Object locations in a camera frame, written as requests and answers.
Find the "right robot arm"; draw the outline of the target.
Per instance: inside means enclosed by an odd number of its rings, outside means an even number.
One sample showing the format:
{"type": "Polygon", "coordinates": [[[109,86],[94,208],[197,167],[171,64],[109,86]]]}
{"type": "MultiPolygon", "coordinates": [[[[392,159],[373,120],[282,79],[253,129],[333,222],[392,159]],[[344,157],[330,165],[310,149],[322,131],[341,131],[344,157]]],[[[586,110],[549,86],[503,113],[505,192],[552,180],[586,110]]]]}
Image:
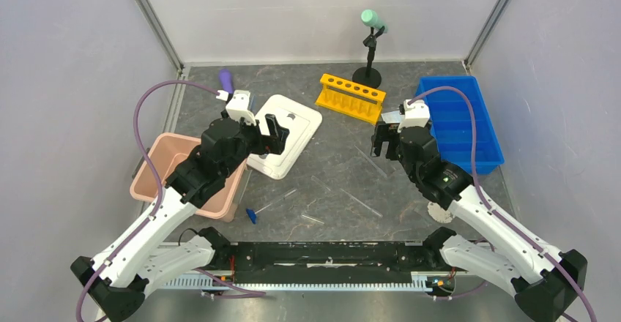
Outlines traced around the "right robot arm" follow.
{"type": "Polygon", "coordinates": [[[443,160],[427,127],[376,124],[372,154],[399,162],[427,200],[473,227],[491,245],[483,249],[441,227],[423,242],[423,260],[432,269],[464,269],[512,296],[532,321],[557,321],[583,296],[587,259],[566,252],[525,228],[498,206],[473,177],[443,160]]]}

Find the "small glass test tube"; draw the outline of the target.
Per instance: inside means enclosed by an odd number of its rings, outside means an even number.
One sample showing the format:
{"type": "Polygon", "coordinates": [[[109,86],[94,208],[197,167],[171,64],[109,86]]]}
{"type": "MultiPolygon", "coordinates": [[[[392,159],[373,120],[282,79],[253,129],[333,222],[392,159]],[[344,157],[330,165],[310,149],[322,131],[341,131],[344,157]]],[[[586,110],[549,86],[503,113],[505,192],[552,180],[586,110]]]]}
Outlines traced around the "small glass test tube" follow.
{"type": "Polygon", "coordinates": [[[326,183],[324,183],[322,180],[320,180],[318,177],[312,176],[311,180],[313,182],[317,183],[320,187],[325,189],[327,192],[331,192],[331,189],[328,187],[328,185],[326,183]]]}

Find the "straight glass tube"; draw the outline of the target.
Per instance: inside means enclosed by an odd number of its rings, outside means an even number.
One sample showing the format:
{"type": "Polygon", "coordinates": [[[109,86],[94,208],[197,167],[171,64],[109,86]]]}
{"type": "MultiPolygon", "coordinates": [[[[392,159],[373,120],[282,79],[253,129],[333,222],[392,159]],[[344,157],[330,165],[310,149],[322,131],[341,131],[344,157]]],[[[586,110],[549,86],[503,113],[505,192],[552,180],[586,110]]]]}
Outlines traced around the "straight glass tube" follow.
{"type": "Polygon", "coordinates": [[[358,148],[357,146],[355,146],[355,149],[362,155],[362,157],[379,173],[379,175],[384,178],[387,179],[388,175],[364,152],[362,151],[360,148],[358,148]]]}

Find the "long glass rod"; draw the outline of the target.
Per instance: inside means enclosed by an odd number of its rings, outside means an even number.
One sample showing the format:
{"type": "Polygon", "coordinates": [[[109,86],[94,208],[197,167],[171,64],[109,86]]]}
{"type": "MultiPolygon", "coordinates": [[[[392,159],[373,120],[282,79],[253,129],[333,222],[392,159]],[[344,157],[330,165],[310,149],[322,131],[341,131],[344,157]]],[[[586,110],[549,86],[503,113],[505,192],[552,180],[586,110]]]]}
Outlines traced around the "long glass rod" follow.
{"type": "Polygon", "coordinates": [[[375,216],[377,216],[378,218],[383,218],[383,214],[379,211],[377,211],[375,208],[369,206],[367,203],[361,201],[359,198],[356,198],[355,196],[353,196],[350,192],[347,192],[345,189],[340,188],[340,191],[344,194],[346,194],[350,199],[352,199],[354,202],[360,204],[362,207],[364,207],[365,209],[367,209],[368,211],[370,211],[372,214],[374,214],[375,216]]]}

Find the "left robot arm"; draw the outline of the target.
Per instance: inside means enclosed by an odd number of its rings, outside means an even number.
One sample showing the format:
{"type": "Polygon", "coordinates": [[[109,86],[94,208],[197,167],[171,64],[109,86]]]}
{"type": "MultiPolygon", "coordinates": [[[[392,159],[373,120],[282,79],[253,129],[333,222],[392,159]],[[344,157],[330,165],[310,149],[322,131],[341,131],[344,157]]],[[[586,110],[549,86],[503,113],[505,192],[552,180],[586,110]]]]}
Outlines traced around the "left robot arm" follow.
{"type": "Polygon", "coordinates": [[[156,181],[157,197],[147,210],[112,244],[93,258],[77,257],[70,269],[83,290],[75,309],[82,319],[82,304],[90,297],[109,321],[125,321],[147,296],[175,275],[207,264],[223,268],[230,249],[199,235],[189,245],[167,256],[164,263],[149,264],[149,254],[210,198],[224,189],[226,179],[251,154],[282,154],[289,129],[273,114],[265,116],[269,133],[262,134],[259,121],[230,117],[214,120],[203,131],[201,142],[180,162],[165,181],[156,181]]]}

